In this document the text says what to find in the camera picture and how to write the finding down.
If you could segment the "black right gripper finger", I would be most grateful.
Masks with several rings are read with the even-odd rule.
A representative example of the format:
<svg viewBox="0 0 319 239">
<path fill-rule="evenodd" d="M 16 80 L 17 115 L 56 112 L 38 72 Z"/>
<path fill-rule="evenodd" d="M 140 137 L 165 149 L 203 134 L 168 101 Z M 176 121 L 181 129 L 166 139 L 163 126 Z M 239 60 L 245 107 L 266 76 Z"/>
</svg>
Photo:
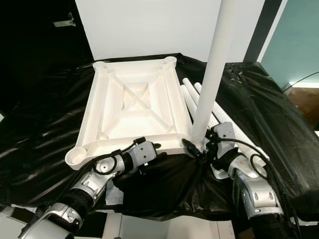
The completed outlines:
<svg viewBox="0 0 319 239">
<path fill-rule="evenodd" d="M 198 150 L 198 148 L 191 141 L 182 139 L 181 143 L 185 149 L 185 153 L 190 157 L 196 159 L 205 158 L 205 155 L 200 150 Z"/>
</svg>

